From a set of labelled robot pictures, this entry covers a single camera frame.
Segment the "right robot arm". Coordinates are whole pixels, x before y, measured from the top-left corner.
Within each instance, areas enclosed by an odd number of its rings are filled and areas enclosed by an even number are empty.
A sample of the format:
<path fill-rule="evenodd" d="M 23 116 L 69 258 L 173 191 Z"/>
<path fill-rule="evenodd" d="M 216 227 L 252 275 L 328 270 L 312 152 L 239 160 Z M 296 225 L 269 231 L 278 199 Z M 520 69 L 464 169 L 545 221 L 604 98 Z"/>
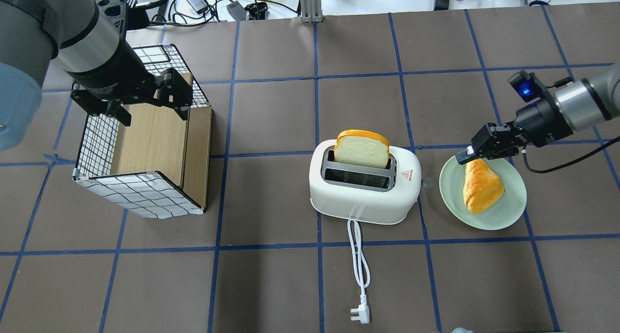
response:
<path fill-rule="evenodd" d="M 562 79 L 553 85 L 555 93 L 526 71 L 510 77 L 509 84 L 526 106 L 513 121 L 478 130 L 467 150 L 456 154 L 460 165 L 516 156 L 526 145 L 540 148 L 619 116 L 618 64 L 581 80 Z"/>

